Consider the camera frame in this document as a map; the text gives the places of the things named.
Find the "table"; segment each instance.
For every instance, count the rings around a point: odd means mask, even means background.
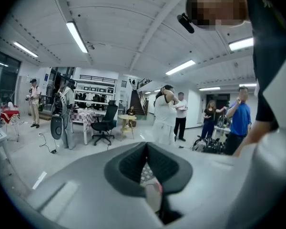
[[[84,134],[84,143],[88,144],[87,141],[87,131],[91,128],[91,123],[95,122],[95,117],[99,115],[105,115],[105,111],[100,110],[82,110],[79,113],[71,113],[71,131],[73,133],[73,122],[83,124],[83,134]]]
[[[121,115],[118,115],[118,118],[123,120],[122,128],[121,128],[122,135],[124,135],[124,132],[129,132],[130,130],[131,130],[131,132],[133,134],[133,126],[131,125],[130,127],[126,128],[126,124],[127,124],[127,121],[129,121],[129,120],[136,120],[137,117],[135,117],[134,115],[121,114]]]
[[[220,128],[220,127],[218,127],[218,126],[215,126],[214,127],[214,131],[213,131],[213,135],[212,135],[212,139],[215,139],[215,137],[216,137],[216,133],[217,133],[217,131],[223,131],[224,133],[230,133],[230,128],[228,128],[228,127],[226,127],[226,128]]]

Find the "checkered tablecloth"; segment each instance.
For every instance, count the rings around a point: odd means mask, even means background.
[[[88,130],[91,126],[91,123],[96,121],[96,118],[93,117],[93,111],[84,111],[80,113],[72,113],[71,121],[79,121],[82,123],[86,123],[86,130]]]

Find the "fluorescent ceiling light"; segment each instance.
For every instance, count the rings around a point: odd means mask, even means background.
[[[220,90],[220,87],[200,88],[199,90],[200,90],[200,91]]]
[[[7,64],[3,64],[3,63],[0,63],[0,65],[4,65],[5,67],[8,67],[8,65],[7,65]]]
[[[29,49],[27,49],[26,47],[22,46],[21,44],[19,44],[18,42],[14,42],[14,44],[17,46],[17,47],[20,47],[22,50],[26,51],[27,53],[29,53],[30,55],[32,55],[33,57],[38,57],[37,54],[31,52]]]
[[[229,43],[229,47],[232,51],[252,46],[253,46],[253,37],[238,42]]]
[[[256,83],[239,84],[239,86],[256,87]]]
[[[79,32],[77,31],[74,22],[68,22],[67,27],[68,27],[70,33],[72,34],[73,38],[75,39],[77,45],[80,47],[81,51],[84,53],[88,53],[87,48],[86,48],[85,44],[83,43],[82,38],[81,38]]]
[[[187,67],[189,67],[189,66],[192,66],[193,64],[195,64],[195,62],[194,62],[193,60],[190,60],[190,61],[188,61],[188,62],[186,62],[186,63],[184,63],[184,64],[181,64],[181,65],[179,65],[178,67],[172,69],[171,71],[166,72],[166,74],[167,74],[167,75],[174,74],[174,73],[176,73],[177,71],[180,71],[180,70],[183,70],[183,69],[185,69],[185,68],[187,68]]]

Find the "man in white shirt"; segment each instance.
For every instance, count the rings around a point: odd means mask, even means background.
[[[183,136],[184,136],[185,122],[186,122],[187,102],[184,99],[184,93],[178,93],[178,99],[179,103],[175,105],[175,108],[177,110],[177,118],[174,129],[175,140],[177,139],[178,128],[180,125],[179,140],[185,142]]]
[[[39,95],[40,90],[37,86],[37,80],[33,79],[30,81],[32,83],[32,87],[30,89],[31,98],[30,98],[30,106],[31,106],[31,115],[33,118],[33,124],[31,127],[39,128],[39,112],[38,112],[38,105],[39,105]]]

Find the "camera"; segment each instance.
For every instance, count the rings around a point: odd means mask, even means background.
[[[193,33],[195,32],[194,28],[193,28],[193,27],[191,26],[191,24],[190,24],[190,23],[192,23],[192,22],[191,22],[190,19],[185,15],[185,13],[183,13],[183,14],[181,14],[181,15],[179,14],[179,15],[177,16],[177,19],[178,19],[179,23],[182,24],[182,26],[187,29],[188,32],[190,32],[191,34],[193,34]]]

